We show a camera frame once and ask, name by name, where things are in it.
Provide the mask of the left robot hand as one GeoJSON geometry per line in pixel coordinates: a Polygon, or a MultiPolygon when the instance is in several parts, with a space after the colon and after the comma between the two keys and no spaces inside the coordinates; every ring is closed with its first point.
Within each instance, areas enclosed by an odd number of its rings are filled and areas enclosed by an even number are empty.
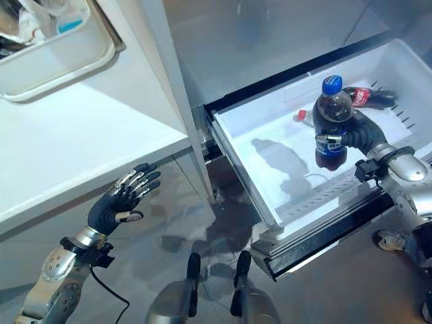
{"type": "Polygon", "coordinates": [[[136,207],[160,186],[160,175],[155,164],[143,163],[114,181],[88,213],[88,227],[109,236],[119,224],[142,219],[136,207]]]}

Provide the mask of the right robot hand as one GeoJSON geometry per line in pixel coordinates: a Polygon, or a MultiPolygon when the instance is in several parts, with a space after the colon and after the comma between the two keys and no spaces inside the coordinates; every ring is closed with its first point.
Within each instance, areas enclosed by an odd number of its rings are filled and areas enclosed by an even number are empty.
{"type": "Polygon", "coordinates": [[[368,155],[377,147],[389,146],[381,128],[361,111],[357,111],[348,121],[343,134],[319,134],[315,140],[323,144],[337,144],[358,149],[368,155]]]}

